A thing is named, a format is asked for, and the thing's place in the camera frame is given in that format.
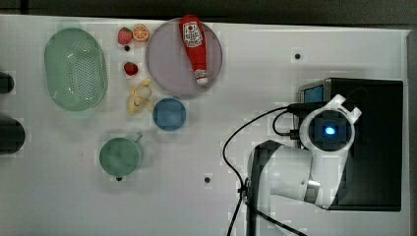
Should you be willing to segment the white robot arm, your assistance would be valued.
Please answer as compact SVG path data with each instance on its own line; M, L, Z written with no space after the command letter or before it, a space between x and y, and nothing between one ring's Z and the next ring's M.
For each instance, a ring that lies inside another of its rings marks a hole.
M279 196L319 208L329 208L341 184L355 123L362 111L344 106L338 94L328 102L293 103L284 110L301 119L299 147L273 140L257 145L248 164L246 236L296 236L305 233L270 215L270 197Z

